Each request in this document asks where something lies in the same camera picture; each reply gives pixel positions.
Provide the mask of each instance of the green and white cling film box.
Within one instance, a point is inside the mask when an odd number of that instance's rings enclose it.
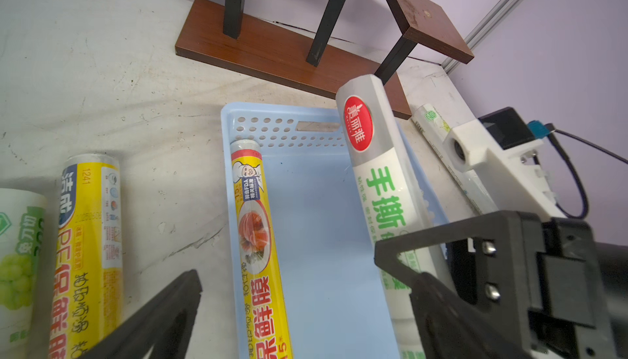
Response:
[[[419,131],[432,149],[434,149],[447,171],[458,183],[465,196],[469,198],[476,211],[480,214],[495,212],[497,206],[475,171],[469,170],[461,173],[453,166],[447,153],[444,153],[443,142],[451,128],[435,107],[432,104],[424,104],[414,112],[411,119],[418,126]]]
[[[24,358],[46,198],[0,189],[0,357]]]
[[[349,81],[338,90],[336,103],[373,244],[430,228],[423,193],[381,80],[365,75]],[[453,289],[439,246],[404,253],[401,261],[419,272],[433,274]],[[410,288],[384,271],[381,279],[400,357],[424,357]]]

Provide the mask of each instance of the plastic wrap roll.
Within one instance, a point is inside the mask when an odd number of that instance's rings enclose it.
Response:
[[[33,313],[33,290],[46,198],[0,189],[0,356],[23,358]]]
[[[466,173],[461,173],[451,164],[447,153],[444,153],[443,142],[450,128],[434,106],[431,104],[420,106],[412,115],[412,121],[419,127],[425,139],[434,149],[434,152],[436,152],[469,201],[471,201],[476,211],[480,214],[495,212],[497,206],[475,171],[469,170]]]
[[[116,159],[83,154],[61,174],[49,358],[77,358],[122,320],[122,214]]]
[[[381,80],[373,75],[355,78],[338,90],[336,102],[373,244],[430,228],[427,205]],[[433,274],[453,290],[439,246],[405,252],[401,261],[417,272]],[[388,273],[380,273],[400,355],[402,359],[413,357],[401,349],[420,347],[416,325],[408,326],[414,323],[408,297],[410,289]]]
[[[249,356],[292,359],[268,188],[259,144],[231,144]]]
[[[399,355],[401,359],[425,359],[422,345],[400,345]]]

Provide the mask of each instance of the white table surface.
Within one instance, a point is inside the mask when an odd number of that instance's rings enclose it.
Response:
[[[220,110],[230,102],[335,108],[333,100],[175,55],[185,0],[0,0],[0,186],[48,198],[29,357],[46,357],[58,178],[67,157],[121,162],[125,316],[181,272],[203,285],[188,358],[235,358]],[[381,61],[385,52],[332,44]],[[408,59],[412,108],[473,119],[439,65]],[[450,220],[474,215],[410,121],[400,121]]]

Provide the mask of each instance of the metal screw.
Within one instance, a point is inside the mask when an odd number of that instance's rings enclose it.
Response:
[[[497,286],[489,282],[486,283],[486,285],[484,285],[484,293],[486,294],[487,298],[489,298],[490,300],[494,302],[498,302],[499,298],[502,297],[501,294],[499,293],[499,290],[497,289]]]
[[[485,240],[482,242],[482,252],[486,255],[495,255],[497,248],[493,242]]]

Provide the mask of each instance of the wooden base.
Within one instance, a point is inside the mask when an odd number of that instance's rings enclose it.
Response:
[[[175,44],[177,55],[263,80],[335,98],[349,80],[373,74],[379,64],[327,46],[318,67],[305,61],[312,39],[245,14],[235,40],[222,33],[224,6],[194,0]],[[386,93],[395,116],[411,117],[399,77],[387,82]]]

